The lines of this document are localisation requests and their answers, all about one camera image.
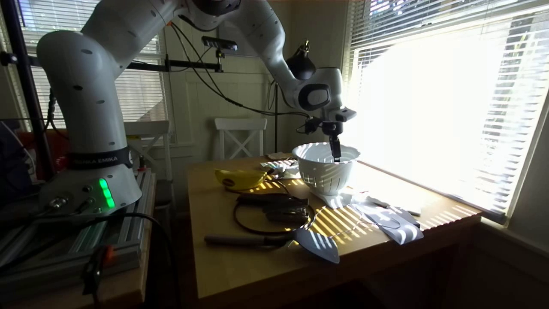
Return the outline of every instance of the green light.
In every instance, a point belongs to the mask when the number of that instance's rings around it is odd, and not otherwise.
[[[98,184],[101,187],[101,194],[103,194],[103,199],[106,203],[106,208],[113,210],[117,206],[117,203],[113,199],[113,192],[110,191],[106,179],[100,179]]]
[[[115,199],[106,199],[108,208],[115,208]]]
[[[108,189],[108,182],[105,179],[100,179],[100,187],[105,191]]]

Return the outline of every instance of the chair back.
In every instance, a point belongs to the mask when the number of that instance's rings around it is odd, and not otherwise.
[[[215,119],[221,160],[251,158],[264,153],[268,119]]]

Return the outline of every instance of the white bowl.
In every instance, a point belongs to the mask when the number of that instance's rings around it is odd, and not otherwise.
[[[318,196],[336,196],[347,187],[359,150],[342,144],[342,158],[335,162],[328,143],[311,143],[293,148],[302,180]]]

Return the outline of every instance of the utensil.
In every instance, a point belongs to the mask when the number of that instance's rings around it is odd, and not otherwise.
[[[297,244],[307,253],[330,261],[333,265],[340,265],[338,246],[331,237],[323,234],[316,234],[309,228],[295,228],[292,232],[281,235],[206,235],[208,246],[233,246],[233,247],[263,247],[263,246],[285,246],[290,240],[297,240]]]

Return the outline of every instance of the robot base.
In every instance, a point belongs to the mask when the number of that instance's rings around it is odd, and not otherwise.
[[[108,215],[141,198],[136,175],[125,165],[67,170],[45,184],[40,203],[48,215]]]

